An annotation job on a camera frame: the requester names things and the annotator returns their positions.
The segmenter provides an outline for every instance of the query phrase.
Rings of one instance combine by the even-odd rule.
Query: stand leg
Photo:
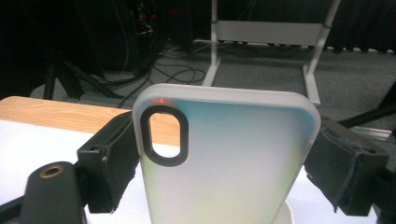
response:
[[[84,79],[86,82],[90,83],[93,85],[99,92],[101,92],[103,95],[111,98],[118,98],[122,99],[123,97],[116,94],[114,91],[111,91],[108,89],[106,86],[102,85],[100,82],[98,82],[96,79],[91,77],[90,75],[84,73],[81,71],[79,68],[75,67],[73,64],[65,62],[64,64],[71,70],[73,71],[77,76],[79,76],[81,79]]]
[[[335,13],[337,12],[337,8],[340,5],[341,0],[333,0],[332,5],[330,7],[329,13],[327,14],[326,20],[323,23],[322,28],[320,29],[318,42],[315,45],[314,56],[311,60],[311,63],[308,66],[304,66],[304,80],[306,86],[306,93],[308,94],[308,98],[311,102],[319,106],[320,100],[318,96],[318,88],[314,78],[314,72],[317,68],[318,61],[320,58],[320,54],[323,51],[323,47],[326,44],[327,36],[332,28],[332,20],[334,19]]]
[[[212,0],[211,61],[203,86],[211,86],[219,68],[218,59],[218,0]]]
[[[351,127],[354,127],[357,125],[361,125],[363,123],[367,123],[369,121],[384,118],[386,116],[389,116],[389,115],[392,115],[395,113],[396,113],[396,103],[393,105],[386,105],[386,106],[379,107],[377,109],[360,114],[360,115],[350,118],[350,119],[341,120],[339,123],[346,128],[351,128]]]
[[[52,63],[46,75],[46,84],[44,86],[44,95],[43,95],[43,99],[45,100],[52,100],[53,98],[53,89],[55,88],[55,74],[53,72],[53,69],[54,69],[54,65]]]
[[[385,95],[379,107],[384,107],[391,104],[396,104],[396,81],[393,82],[392,87],[390,87],[390,90]]]

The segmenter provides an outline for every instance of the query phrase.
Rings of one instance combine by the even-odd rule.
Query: wooden table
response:
[[[118,114],[131,110],[11,96],[0,101],[0,119],[84,133],[97,133]],[[178,124],[166,115],[150,123],[153,142],[176,146]]]

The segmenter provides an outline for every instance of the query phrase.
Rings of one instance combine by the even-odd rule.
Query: camera cutout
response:
[[[151,146],[158,155],[174,158],[180,154],[180,123],[175,116],[155,113],[149,118],[149,129]]]
[[[183,112],[169,105],[153,105],[142,113],[140,125],[143,148],[150,160],[162,166],[172,167],[187,159],[189,123]],[[157,127],[167,131],[152,130]]]

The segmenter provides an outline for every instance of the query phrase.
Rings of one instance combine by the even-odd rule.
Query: phone case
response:
[[[160,112],[180,123],[174,158],[152,149]],[[297,93],[172,84],[143,91],[133,118],[153,224],[271,223],[320,127]]]

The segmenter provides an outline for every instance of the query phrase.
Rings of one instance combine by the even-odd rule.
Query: floor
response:
[[[132,108],[139,93],[153,83],[167,81],[168,76],[184,80],[170,79],[170,83],[186,84],[200,80],[210,65],[210,48],[207,43],[197,42],[196,50],[186,53],[168,45],[151,69],[149,80],[144,78],[136,83],[113,88],[119,95],[135,91],[122,107]],[[306,95],[302,67],[311,60],[313,50],[294,46],[252,46],[223,43],[219,46],[221,64],[213,86],[264,91],[293,91]],[[128,72],[106,72],[108,80],[131,77]],[[375,109],[396,80],[395,53],[343,51],[335,54],[323,51],[315,72],[322,117],[334,120],[348,119]],[[86,93],[79,99],[70,99],[57,82],[54,100],[76,102],[78,104],[105,105],[116,107],[120,99],[110,99],[82,83]],[[201,85],[201,81],[191,85]],[[31,97],[41,98],[44,88],[37,88]],[[394,130],[396,115],[379,119],[361,126]],[[396,150],[393,143],[378,143],[387,150]]]

